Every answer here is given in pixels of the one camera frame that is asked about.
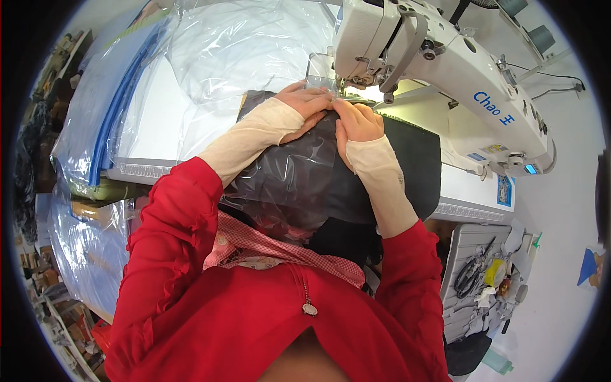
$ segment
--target woman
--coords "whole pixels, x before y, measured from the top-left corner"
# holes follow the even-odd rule
[[[106,358],[113,380],[449,380],[437,237],[405,197],[382,118],[304,84],[257,106],[154,185],[142,225],[128,240]],[[224,187],[266,147],[301,137],[331,108],[340,116],[338,152],[367,189],[383,239],[376,299],[341,267],[327,271],[311,257],[291,261],[291,250],[304,249],[272,239],[268,244],[286,256],[271,268],[202,272],[207,255],[224,245],[215,240]],[[227,219],[223,224],[250,235],[252,229]]]

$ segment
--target white sewing machine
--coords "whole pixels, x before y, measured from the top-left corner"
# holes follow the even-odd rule
[[[504,57],[488,53],[431,4],[344,0],[333,48],[340,92],[379,85],[391,104],[399,80],[424,81],[458,103],[448,112],[456,153],[514,177],[553,169],[548,127]]]

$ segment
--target display screen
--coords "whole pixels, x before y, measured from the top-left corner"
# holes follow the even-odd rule
[[[527,164],[526,166],[524,166],[524,169],[526,169],[526,172],[528,172],[529,174],[536,174],[536,169],[532,164]]]

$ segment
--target hand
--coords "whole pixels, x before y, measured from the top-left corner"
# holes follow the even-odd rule
[[[361,103],[352,105],[350,102],[336,99],[333,108],[340,118],[335,121],[335,138],[337,139],[337,152],[350,171],[354,168],[346,157],[346,143],[348,140],[356,142],[375,141],[384,136],[384,119],[375,114],[369,106]]]
[[[331,110],[333,94],[327,88],[304,89],[306,81],[291,84],[282,89],[274,98],[286,103],[295,109],[305,119],[303,126],[296,132],[285,135],[281,144],[294,141],[313,128],[326,114],[323,110]]]

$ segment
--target yellow tape roll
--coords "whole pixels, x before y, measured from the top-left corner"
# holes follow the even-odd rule
[[[501,259],[494,259],[490,268],[486,270],[484,281],[491,287],[498,288],[507,272],[507,262]]]

